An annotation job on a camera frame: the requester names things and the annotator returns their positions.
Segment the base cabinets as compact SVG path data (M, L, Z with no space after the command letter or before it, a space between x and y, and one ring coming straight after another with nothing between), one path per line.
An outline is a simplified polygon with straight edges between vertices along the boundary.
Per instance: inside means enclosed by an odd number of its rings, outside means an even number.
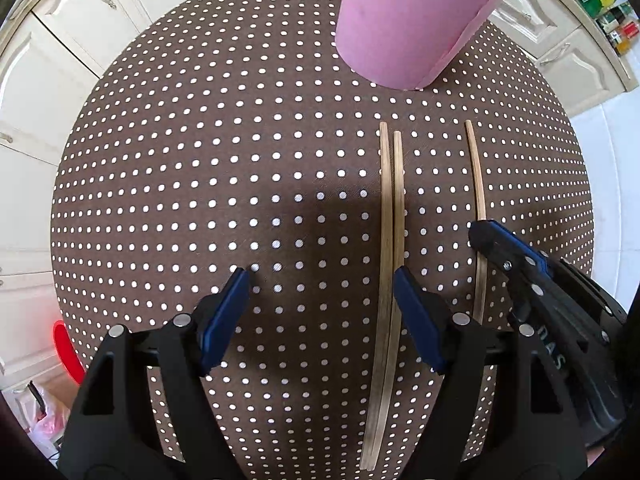
M51 255L58 165L103 73L185 1L34 0L2 28L2 390L64 372L51 333L55 321L64 322ZM575 115L556 88L571 84L574 96L594 97L587 52L567 37L542 58L525 55L563 107L582 151L594 222L593 265L585 273L629 308L639 286L639 178L624 169L639 162L638 93L620 91Z

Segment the brown polka dot tablecloth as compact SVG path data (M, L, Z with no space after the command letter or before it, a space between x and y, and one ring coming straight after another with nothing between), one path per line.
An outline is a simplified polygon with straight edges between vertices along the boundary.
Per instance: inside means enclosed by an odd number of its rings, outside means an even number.
M115 58L86 99L54 187L56 296L78 358L148 330L250 270L252 298L209 405L252 479L359 479L381 250L378 126L402 135L405 262L471 311L475 217L584 272L587 170L563 107L485 24L430 88L352 72L341 0L186 0Z

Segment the pink cylindrical utensil holder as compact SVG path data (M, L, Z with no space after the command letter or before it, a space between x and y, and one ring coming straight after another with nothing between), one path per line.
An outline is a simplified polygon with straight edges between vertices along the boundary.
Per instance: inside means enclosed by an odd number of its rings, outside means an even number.
M342 0L335 43L354 72L380 86L429 86L502 0Z

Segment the wooden chopstick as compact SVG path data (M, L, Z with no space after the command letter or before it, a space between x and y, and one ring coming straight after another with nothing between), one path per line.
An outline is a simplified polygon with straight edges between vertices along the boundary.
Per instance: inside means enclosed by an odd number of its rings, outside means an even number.
M381 439L384 436L383 393L392 318L393 274L393 176L392 150L388 125L380 122L380 177L381 177L381 236L380 272L378 272L378 310L376 311L375 341L372 377L366 428L362 442L360 469L372 471L378 461Z
M475 210L477 220L487 219L486 198L483 182L482 165L480 164L480 152L478 151L473 123L470 120L464 122L466 140L469 144L469 154L472 166L474 183ZM488 281L488 262L482 254L476 256L475 288L473 318L478 324L483 324Z
M399 353L399 339L401 333L401 313L397 307L393 292L393 278L395 271L404 264L405 261L405 185L404 185L404 154L402 154L402 135L396 130L391 132L390 149L392 150L392 176L393 176L393 274L392 274L392 318L390 319L390 340L388 341L385 385L383 393L383 418L384 436L388 413L394 390L394 380L396 365ZM381 439L380 457L384 436Z

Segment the dark soy sauce bottle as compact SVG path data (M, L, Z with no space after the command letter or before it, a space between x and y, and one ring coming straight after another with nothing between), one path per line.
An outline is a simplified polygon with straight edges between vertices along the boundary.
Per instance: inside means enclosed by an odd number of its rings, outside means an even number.
M634 13L634 8L629 2L623 2L618 6L613 6L597 18L597 23L606 34L609 34L620 25L624 24L627 18Z

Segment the red plastic stool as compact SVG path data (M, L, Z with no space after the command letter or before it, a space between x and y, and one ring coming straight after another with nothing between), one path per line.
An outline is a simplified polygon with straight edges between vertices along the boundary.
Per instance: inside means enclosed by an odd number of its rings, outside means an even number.
M85 367L82 366L75 352L74 345L67 333L66 325L63 321L55 321L52 327L52 338L58 359L65 368L70 378L80 385L85 378Z

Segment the pink plastic bag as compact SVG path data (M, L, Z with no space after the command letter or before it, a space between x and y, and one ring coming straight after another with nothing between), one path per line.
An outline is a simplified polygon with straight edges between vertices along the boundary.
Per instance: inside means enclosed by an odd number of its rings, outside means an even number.
M58 466L70 409L38 382L2 391L24 434L53 465Z

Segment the red label vinegar bottle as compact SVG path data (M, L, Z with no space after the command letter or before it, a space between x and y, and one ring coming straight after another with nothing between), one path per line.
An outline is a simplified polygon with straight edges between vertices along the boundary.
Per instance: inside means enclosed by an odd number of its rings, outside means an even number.
M626 21L608 34L608 41L619 56L626 55L639 40L639 23Z

